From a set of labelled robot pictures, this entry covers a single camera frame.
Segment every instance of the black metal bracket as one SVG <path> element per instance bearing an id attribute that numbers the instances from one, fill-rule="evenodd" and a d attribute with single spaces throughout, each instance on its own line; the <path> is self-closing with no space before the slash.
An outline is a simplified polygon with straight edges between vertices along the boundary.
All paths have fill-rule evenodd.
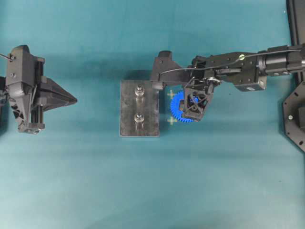
<path id="1" fill-rule="evenodd" d="M 286 135 L 305 152 L 305 82 L 283 102 Z"/>
<path id="2" fill-rule="evenodd" d="M 292 45 L 305 42 L 305 1 L 287 0 Z M 295 73 L 297 88 L 283 102 L 285 133 L 305 152 L 305 81 L 304 72 Z"/>

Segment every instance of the cross marker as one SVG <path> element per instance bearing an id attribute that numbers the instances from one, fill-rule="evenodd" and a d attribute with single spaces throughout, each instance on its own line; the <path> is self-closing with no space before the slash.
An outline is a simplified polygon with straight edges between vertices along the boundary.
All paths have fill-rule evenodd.
<path id="1" fill-rule="evenodd" d="M 173 125 L 174 123 L 177 123 L 177 122 L 178 122 L 177 119 L 175 119 L 175 118 L 173 118 L 173 117 L 171 117 L 171 119 L 167 119 L 167 121 L 168 121 L 171 125 Z"/>
<path id="2" fill-rule="evenodd" d="M 173 99 L 173 97 L 176 95 L 175 93 L 173 93 L 172 89 L 170 90 L 170 93 L 167 93 L 168 96 L 171 97 L 171 99 Z"/>

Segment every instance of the bolt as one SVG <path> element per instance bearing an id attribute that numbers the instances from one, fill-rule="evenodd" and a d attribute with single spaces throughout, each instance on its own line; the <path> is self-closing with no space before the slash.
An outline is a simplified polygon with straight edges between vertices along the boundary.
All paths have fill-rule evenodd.
<path id="1" fill-rule="evenodd" d="M 144 115 L 142 115 L 141 113 L 136 113 L 134 115 L 134 120 L 136 123 L 142 123 L 144 122 Z"/>
<path id="2" fill-rule="evenodd" d="M 141 85 L 138 85 L 138 87 L 137 87 L 137 91 L 138 91 L 138 92 L 143 91 L 143 88 L 142 88 L 142 86 L 141 86 Z"/>
<path id="3" fill-rule="evenodd" d="M 134 89 L 134 93 L 136 94 L 136 96 L 143 96 L 144 95 L 144 87 L 142 85 L 138 85 L 135 89 Z"/>

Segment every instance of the screw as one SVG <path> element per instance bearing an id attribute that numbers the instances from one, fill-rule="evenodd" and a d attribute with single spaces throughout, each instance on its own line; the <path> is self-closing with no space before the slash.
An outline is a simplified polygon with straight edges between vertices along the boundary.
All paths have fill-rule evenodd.
<path id="1" fill-rule="evenodd" d="M 247 90 L 248 90 L 248 91 L 251 91 L 251 92 L 255 91 L 255 89 L 252 88 L 252 87 L 247 87 Z"/>
<path id="2" fill-rule="evenodd" d="M 246 56 L 244 54 L 241 54 L 238 58 L 239 58 L 240 61 L 243 61 L 245 59 L 245 57 Z"/>

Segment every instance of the robotic arm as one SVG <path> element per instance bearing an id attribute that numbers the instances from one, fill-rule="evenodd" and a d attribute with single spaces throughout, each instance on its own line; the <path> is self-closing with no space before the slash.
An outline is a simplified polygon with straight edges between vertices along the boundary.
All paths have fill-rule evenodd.
<path id="1" fill-rule="evenodd" d="M 170 51 L 155 58 L 151 74 L 152 86 L 182 85 L 184 99 L 179 110 L 182 117 L 200 121 L 210 104 L 215 87 L 233 83 L 243 92 L 265 90 L 267 76 L 288 75 L 305 70 L 305 44 L 280 46 L 259 53 L 233 52 L 210 57 L 196 56 L 187 68 L 172 60 Z"/>
<path id="2" fill-rule="evenodd" d="M 22 133 L 44 129 L 43 112 L 68 106 L 77 99 L 43 75 L 44 58 L 30 54 L 27 45 L 14 48 L 8 56 L 6 78 L 0 77 L 0 109 L 8 100 Z"/>

